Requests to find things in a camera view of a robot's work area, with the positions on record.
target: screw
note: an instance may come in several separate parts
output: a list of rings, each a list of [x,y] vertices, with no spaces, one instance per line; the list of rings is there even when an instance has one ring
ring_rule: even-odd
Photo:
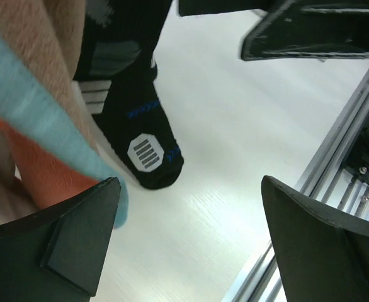
[[[368,169],[366,167],[360,167],[360,173],[366,174],[368,172]]]

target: light blue fabric edge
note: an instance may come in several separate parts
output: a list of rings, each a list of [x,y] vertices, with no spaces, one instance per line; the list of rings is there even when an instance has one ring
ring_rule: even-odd
[[[88,145],[68,114],[0,38],[0,119],[72,169],[103,181],[117,177],[122,190],[115,227],[128,215],[125,181]]]

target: black sock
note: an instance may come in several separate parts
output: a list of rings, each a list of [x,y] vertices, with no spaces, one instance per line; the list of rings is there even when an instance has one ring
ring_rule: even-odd
[[[103,10],[109,12],[104,22],[87,11],[74,79],[111,79],[95,122],[143,187],[170,186],[181,172],[183,158],[154,89],[157,69],[151,65],[171,0],[96,1],[89,0],[93,3],[87,9],[95,6],[98,12],[107,3],[111,10]],[[92,102],[101,103],[103,90],[84,92],[84,99],[88,94]]]

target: white floor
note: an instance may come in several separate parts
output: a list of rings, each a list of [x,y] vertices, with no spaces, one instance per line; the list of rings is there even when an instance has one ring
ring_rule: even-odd
[[[128,178],[95,302],[217,302],[269,240],[265,174],[293,185],[363,74],[365,61],[242,62],[251,12],[179,18],[156,51],[157,90],[185,157],[158,192]]]

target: orange fabric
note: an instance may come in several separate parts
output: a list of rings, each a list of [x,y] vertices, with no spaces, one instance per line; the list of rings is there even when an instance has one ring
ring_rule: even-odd
[[[35,142],[0,120],[25,189],[39,208],[47,208],[97,184],[63,164]]]

